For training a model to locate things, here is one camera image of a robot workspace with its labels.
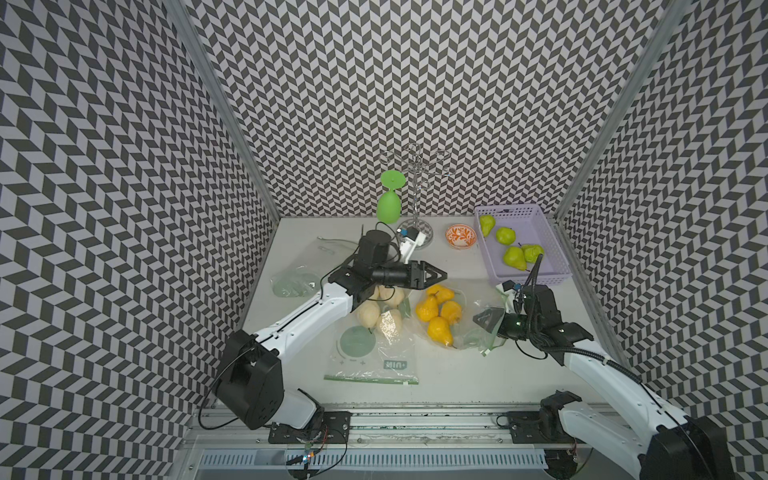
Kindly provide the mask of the zip bag with orange fruit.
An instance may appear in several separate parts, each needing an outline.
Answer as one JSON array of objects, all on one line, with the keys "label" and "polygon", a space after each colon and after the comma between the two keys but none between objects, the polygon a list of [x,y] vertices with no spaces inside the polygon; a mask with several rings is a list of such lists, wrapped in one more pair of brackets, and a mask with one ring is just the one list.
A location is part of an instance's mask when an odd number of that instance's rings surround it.
[{"label": "zip bag with orange fruit", "polygon": [[407,325],[413,334],[445,351],[476,350],[483,356],[506,343],[502,338],[492,338],[473,322],[474,315],[488,308],[504,308],[502,296],[496,288],[484,280],[473,279],[449,280],[440,284],[454,290],[455,298],[453,300],[463,307],[461,320],[457,324],[451,325],[453,346],[445,347],[432,341],[427,335],[428,323],[421,322],[416,317],[414,309],[428,295],[426,290],[412,291],[407,297],[409,302],[409,306],[406,308]]}]

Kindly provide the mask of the green pear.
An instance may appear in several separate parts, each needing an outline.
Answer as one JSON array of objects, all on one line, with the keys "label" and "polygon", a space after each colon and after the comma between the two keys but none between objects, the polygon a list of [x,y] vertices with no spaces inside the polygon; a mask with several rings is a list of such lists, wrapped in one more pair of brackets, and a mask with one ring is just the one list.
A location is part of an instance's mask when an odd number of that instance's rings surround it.
[{"label": "green pear", "polygon": [[544,255],[544,249],[538,244],[523,245],[522,250],[526,262],[531,264],[535,264],[539,257]]},{"label": "green pear", "polygon": [[486,214],[479,217],[479,225],[483,237],[487,237],[496,225],[496,219],[493,215]]},{"label": "green pear", "polygon": [[508,227],[499,227],[495,232],[496,241],[505,246],[512,245],[516,242],[516,231]]},{"label": "green pear", "polygon": [[503,255],[503,262],[505,265],[515,268],[520,271],[527,270],[527,262],[524,258],[524,253],[521,247],[509,246]]}]

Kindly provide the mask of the zip bag with green pears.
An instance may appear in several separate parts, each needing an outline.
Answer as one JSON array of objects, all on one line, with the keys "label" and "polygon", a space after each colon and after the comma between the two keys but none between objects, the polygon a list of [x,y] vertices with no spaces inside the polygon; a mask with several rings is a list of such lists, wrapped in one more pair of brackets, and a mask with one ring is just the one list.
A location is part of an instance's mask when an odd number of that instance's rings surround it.
[{"label": "zip bag with green pears", "polygon": [[352,240],[317,237],[300,250],[291,263],[270,279],[280,298],[308,298],[320,290],[321,280],[353,254]]}]

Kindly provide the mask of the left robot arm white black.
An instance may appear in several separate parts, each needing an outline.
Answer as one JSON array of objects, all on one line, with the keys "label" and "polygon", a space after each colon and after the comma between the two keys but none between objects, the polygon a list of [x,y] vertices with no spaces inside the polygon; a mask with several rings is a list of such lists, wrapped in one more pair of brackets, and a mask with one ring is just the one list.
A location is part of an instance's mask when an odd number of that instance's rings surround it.
[{"label": "left robot arm white black", "polygon": [[304,304],[255,333],[238,330],[227,339],[209,393],[251,430],[271,424],[320,430],[324,407],[303,390],[285,390],[283,364],[334,322],[361,309],[377,287],[425,290],[447,279],[440,268],[411,258],[425,242],[415,227],[367,231]]}]

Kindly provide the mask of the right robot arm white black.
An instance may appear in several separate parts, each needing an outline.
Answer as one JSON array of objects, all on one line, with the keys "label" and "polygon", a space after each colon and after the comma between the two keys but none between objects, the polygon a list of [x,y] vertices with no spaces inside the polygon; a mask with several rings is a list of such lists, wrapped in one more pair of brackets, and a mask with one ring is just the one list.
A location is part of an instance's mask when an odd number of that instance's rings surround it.
[{"label": "right robot arm white black", "polygon": [[537,282],[539,269],[533,266],[524,283],[499,284],[503,307],[484,310],[474,323],[494,337],[529,342],[541,359],[553,359],[586,382],[623,420],[558,391],[540,403],[542,436],[582,440],[635,479],[734,478],[725,429],[652,392],[584,327],[563,321],[552,290]]}]

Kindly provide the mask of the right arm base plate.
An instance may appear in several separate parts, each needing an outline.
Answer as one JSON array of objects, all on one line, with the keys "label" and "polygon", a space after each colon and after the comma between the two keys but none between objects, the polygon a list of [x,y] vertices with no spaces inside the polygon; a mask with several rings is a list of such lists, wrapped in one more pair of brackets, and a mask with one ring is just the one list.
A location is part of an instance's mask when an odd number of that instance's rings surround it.
[{"label": "right arm base plate", "polygon": [[548,410],[508,411],[503,417],[514,444],[578,445],[582,440],[565,432],[559,418]]}]

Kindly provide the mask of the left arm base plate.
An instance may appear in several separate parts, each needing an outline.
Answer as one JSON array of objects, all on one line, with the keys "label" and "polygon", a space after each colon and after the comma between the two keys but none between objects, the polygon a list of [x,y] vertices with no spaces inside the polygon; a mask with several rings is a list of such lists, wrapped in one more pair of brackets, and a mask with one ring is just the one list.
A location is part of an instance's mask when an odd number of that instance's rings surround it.
[{"label": "left arm base plate", "polygon": [[311,443],[345,444],[348,442],[352,413],[350,411],[318,412],[303,429],[287,424],[273,423],[268,436],[269,444],[298,445]]}]

